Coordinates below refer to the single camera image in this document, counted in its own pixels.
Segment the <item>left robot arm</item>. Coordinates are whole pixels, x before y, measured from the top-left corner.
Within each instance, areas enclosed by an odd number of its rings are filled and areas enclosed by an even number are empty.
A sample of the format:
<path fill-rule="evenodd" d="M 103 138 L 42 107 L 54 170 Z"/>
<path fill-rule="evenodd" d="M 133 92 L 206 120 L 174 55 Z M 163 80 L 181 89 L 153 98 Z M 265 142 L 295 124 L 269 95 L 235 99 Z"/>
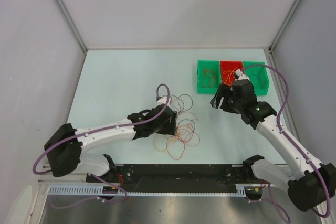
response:
<path fill-rule="evenodd" d="M 44 145 L 50 171 L 55 177 L 70 173 L 90 173 L 110 182 L 116 169 L 110 155 L 91 154 L 99 146 L 119 141 L 133 141 L 152 134 L 174 135 L 177 112 L 164 104 L 132 113 L 125 119 L 101 128 L 75 129 L 62 125 Z"/>

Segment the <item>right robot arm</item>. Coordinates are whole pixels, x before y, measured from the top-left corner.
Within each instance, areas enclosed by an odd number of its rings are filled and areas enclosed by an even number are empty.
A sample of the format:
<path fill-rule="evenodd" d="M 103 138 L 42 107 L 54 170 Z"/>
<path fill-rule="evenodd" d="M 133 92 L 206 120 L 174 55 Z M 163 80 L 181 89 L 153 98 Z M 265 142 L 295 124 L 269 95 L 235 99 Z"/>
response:
<path fill-rule="evenodd" d="M 243 162 L 243 179 L 254 183 L 264 179 L 287 192 L 297 209 L 307 212 L 335 196 L 335 166 L 323 164 L 308 152 L 277 120 L 278 114 L 266 101 L 258 101 L 252 83 L 234 81 L 220 84 L 210 101 L 213 108 L 239 114 L 241 119 L 262 135 L 284 159 L 289 170 L 277 167 L 255 155 Z"/>

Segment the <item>green bin left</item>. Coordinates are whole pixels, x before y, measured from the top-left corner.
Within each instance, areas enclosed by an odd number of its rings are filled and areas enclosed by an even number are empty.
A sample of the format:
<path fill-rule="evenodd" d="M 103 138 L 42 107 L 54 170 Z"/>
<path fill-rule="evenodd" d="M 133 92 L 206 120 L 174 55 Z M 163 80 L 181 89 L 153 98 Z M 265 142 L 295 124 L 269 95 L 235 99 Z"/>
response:
<path fill-rule="evenodd" d="M 221 82 L 219 61 L 199 60 L 197 62 L 197 93 L 215 94 Z"/>

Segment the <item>green bin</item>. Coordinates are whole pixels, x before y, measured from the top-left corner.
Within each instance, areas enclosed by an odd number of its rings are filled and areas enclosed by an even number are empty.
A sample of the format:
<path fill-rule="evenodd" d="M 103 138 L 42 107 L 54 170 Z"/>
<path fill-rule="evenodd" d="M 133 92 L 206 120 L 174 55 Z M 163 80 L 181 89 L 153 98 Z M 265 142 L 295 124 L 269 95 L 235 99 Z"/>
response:
<path fill-rule="evenodd" d="M 197 62 L 197 93 L 215 94 L 221 82 L 219 61 L 199 60 Z"/>
<path fill-rule="evenodd" d="M 256 95 L 267 95 L 269 90 L 269 78 L 264 62 L 243 61 L 244 73 L 249 77 L 254 86 Z"/>

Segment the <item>red bin middle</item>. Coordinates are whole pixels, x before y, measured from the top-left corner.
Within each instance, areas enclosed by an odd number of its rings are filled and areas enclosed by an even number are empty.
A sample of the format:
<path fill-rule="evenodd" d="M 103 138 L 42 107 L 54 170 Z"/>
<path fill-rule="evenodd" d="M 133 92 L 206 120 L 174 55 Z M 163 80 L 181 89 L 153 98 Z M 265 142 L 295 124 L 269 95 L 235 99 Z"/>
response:
<path fill-rule="evenodd" d="M 220 61 L 222 83 L 231 86 L 235 81 L 234 72 L 242 67 L 241 61 Z"/>

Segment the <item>green bin right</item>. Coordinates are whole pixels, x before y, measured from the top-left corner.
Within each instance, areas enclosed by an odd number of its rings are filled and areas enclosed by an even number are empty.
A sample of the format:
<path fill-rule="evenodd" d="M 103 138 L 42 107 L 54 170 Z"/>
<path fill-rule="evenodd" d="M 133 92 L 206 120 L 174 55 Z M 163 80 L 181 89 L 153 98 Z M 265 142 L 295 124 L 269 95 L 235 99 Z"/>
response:
<path fill-rule="evenodd" d="M 243 61 L 244 73 L 249 77 L 254 86 L 256 95 L 267 95 L 269 90 L 269 78 L 264 62 Z"/>

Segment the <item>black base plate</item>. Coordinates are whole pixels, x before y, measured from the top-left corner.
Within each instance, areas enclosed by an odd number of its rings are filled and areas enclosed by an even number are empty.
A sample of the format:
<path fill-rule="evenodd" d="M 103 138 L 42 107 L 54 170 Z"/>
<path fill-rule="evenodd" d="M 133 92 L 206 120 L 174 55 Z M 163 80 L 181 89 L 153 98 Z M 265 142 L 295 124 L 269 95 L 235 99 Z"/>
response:
<path fill-rule="evenodd" d="M 237 184 L 266 187 L 243 165 L 231 164 L 123 164 L 112 174 L 102 176 L 132 193 L 233 193 Z"/>

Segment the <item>aluminium frame post right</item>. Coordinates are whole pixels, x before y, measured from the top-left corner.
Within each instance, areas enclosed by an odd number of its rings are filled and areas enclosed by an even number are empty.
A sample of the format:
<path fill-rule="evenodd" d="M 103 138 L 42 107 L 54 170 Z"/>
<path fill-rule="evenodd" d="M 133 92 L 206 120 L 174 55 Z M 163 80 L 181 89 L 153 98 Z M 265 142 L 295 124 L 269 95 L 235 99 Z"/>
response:
<path fill-rule="evenodd" d="M 291 20 L 295 16 L 295 14 L 296 14 L 297 10 L 299 9 L 302 1 L 303 0 L 293 0 L 289 10 L 287 11 L 287 13 L 285 15 L 285 18 L 284 18 L 283 22 L 281 23 L 279 29 L 276 32 L 275 37 L 273 38 L 270 46 L 268 47 L 268 49 L 271 53 L 273 53 L 273 51 L 277 47 L 280 39 L 282 38 L 283 34 L 285 33 L 285 31 L 286 31 L 287 27 L 289 26 Z"/>

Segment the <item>aluminium frame post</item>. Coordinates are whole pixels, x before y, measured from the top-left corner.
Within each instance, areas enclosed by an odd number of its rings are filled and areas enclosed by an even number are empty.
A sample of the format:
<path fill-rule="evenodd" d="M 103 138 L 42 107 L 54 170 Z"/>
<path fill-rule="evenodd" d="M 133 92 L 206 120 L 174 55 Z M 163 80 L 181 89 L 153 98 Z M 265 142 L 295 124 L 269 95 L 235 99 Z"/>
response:
<path fill-rule="evenodd" d="M 282 38 L 283 34 L 285 33 L 285 31 L 286 31 L 287 27 L 289 26 L 291 20 L 295 16 L 295 14 L 296 14 L 297 10 L 299 9 L 302 1 L 303 0 L 293 0 L 289 10 L 287 11 L 287 13 L 285 15 L 285 18 L 284 18 L 283 22 L 281 23 L 279 29 L 276 32 L 275 37 L 273 38 L 270 46 L 268 47 L 268 49 L 271 53 L 273 53 L 273 51 L 277 47 L 280 39 Z"/>
<path fill-rule="evenodd" d="M 53 0 L 56 7 L 58 8 L 61 16 L 63 17 L 67 27 L 69 28 L 71 34 L 73 35 L 76 43 L 78 44 L 78 46 L 80 47 L 81 51 L 86 54 L 88 51 L 87 46 L 85 45 L 85 42 L 82 38 L 82 36 L 80 35 L 80 32 L 64 2 L 64 0 Z"/>

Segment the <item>aluminium frame post left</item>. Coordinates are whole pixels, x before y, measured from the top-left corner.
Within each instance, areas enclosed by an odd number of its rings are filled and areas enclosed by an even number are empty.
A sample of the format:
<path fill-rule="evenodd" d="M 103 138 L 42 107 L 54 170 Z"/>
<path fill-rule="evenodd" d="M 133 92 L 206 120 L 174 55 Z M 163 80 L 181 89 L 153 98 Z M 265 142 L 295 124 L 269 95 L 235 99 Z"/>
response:
<path fill-rule="evenodd" d="M 80 47 L 81 51 L 86 54 L 88 51 L 87 46 L 85 45 L 85 42 L 82 38 L 82 36 L 80 35 L 80 32 L 64 2 L 64 0 L 53 0 L 56 7 L 58 8 L 61 16 L 63 17 L 67 27 L 69 28 L 71 34 L 73 35 L 76 43 L 78 44 L 78 46 Z"/>

